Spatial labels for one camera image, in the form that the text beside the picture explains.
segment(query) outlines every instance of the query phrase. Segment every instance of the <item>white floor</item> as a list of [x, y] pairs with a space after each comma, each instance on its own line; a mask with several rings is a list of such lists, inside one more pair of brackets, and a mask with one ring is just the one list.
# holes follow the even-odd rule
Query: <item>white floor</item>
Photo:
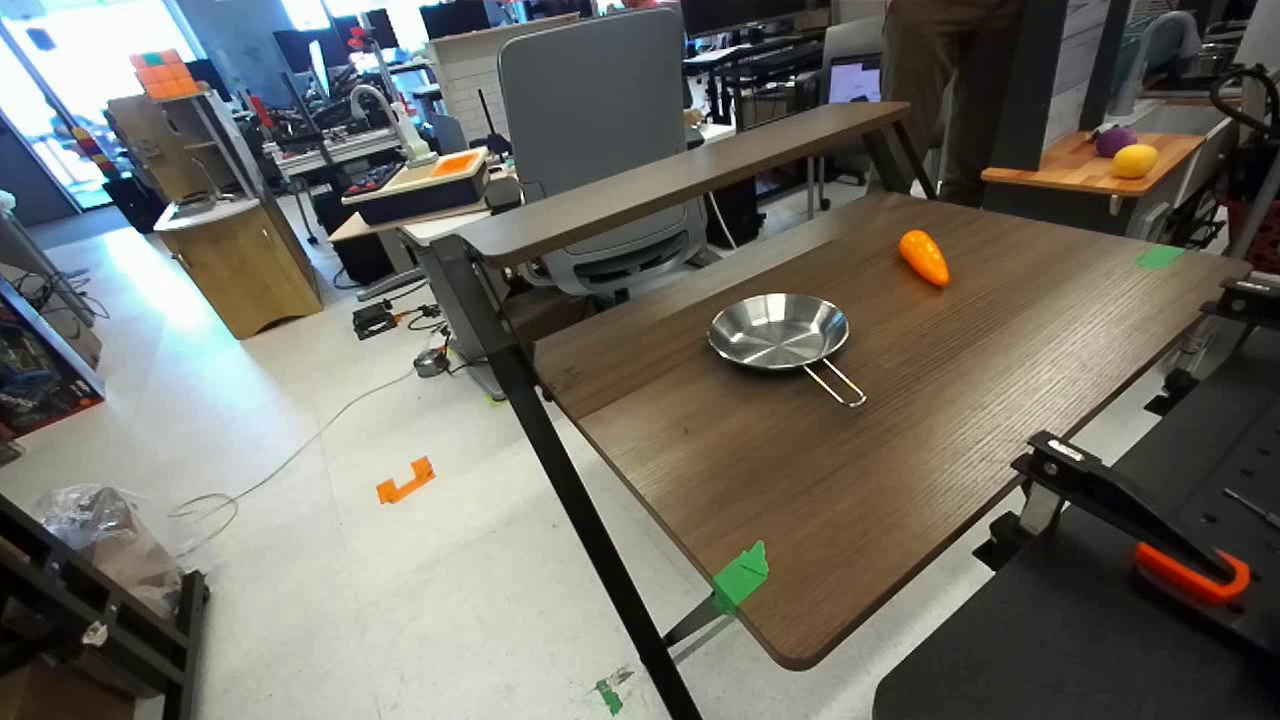
[[[360, 344], [352, 296], [332, 296], [320, 316], [236, 344], [136, 232], [56, 248], [56, 264], [88, 268], [88, 292], [112, 312], [100, 324], [108, 404], [28, 436], [0, 468], [4, 496], [32, 508], [68, 484], [112, 484], [180, 552], [228, 508], [180, 516], [176, 504], [256, 488], [296, 452], [240, 500], [224, 536], [184, 556], [212, 580], [204, 720], [604, 716], [592, 684], [628, 664], [632, 644], [512, 412], [464, 376], [408, 372], [428, 336], [400, 328]], [[668, 628], [704, 580], [560, 428]], [[1096, 440], [1124, 448], [1140, 428], [1120, 416]], [[416, 456], [436, 480], [376, 504], [376, 484], [408, 476]], [[968, 556], [980, 536], [968, 532], [812, 672], [776, 668], [732, 624], [684, 660], [704, 716], [872, 716], [876, 680], [988, 580]], [[664, 716], [648, 680], [628, 716]]]

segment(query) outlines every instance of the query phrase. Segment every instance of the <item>orange carrot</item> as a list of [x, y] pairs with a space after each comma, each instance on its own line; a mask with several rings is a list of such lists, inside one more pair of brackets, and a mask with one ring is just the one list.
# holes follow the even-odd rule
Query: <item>orange carrot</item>
[[952, 268], [948, 256], [936, 248], [936, 240], [924, 228], [908, 228], [896, 240], [896, 256], [932, 288], [948, 288], [952, 284]]

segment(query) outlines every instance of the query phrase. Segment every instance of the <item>green tape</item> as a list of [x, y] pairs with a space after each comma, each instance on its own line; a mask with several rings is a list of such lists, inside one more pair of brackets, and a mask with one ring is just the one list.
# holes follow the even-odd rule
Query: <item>green tape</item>
[[608, 680], [596, 684], [596, 696], [600, 696], [600, 704], [604, 704], [608, 716], [624, 712], [624, 700], [612, 692]]
[[1184, 256], [1188, 256], [1184, 248], [1156, 244], [1156, 248], [1148, 248], [1148, 252], [1136, 256], [1136, 268], [1160, 272], [1160, 268], [1172, 268], [1172, 264], [1184, 260]]
[[744, 600], [752, 600], [768, 584], [768, 552], [764, 540], [756, 540], [748, 552], [728, 560], [716, 576], [716, 608], [736, 612]]

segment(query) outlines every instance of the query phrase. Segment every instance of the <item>frying pan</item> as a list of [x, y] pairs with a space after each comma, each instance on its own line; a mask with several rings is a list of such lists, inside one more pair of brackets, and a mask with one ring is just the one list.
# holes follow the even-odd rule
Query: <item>frying pan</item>
[[[712, 316], [708, 344], [724, 364], [752, 372], [804, 372], [836, 404], [860, 408], [868, 392], [856, 388], [832, 356], [848, 340], [848, 316], [820, 296], [764, 292], [736, 300]], [[812, 364], [828, 368], [852, 396], [840, 396]]]

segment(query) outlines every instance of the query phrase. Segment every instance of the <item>pan handle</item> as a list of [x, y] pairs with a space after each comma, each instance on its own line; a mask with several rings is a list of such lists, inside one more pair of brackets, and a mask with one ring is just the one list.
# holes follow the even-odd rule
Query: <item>pan handle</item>
[[864, 388], [856, 388], [832, 360], [824, 360], [824, 368], [852, 392], [852, 396], [840, 396], [820, 372], [812, 372], [808, 364], [804, 364], [804, 376], [808, 380], [816, 380], [816, 388], [824, 388], [836, 404], [844, 404], [844, 408], [864, 408], [868, 404], [868, 392]]

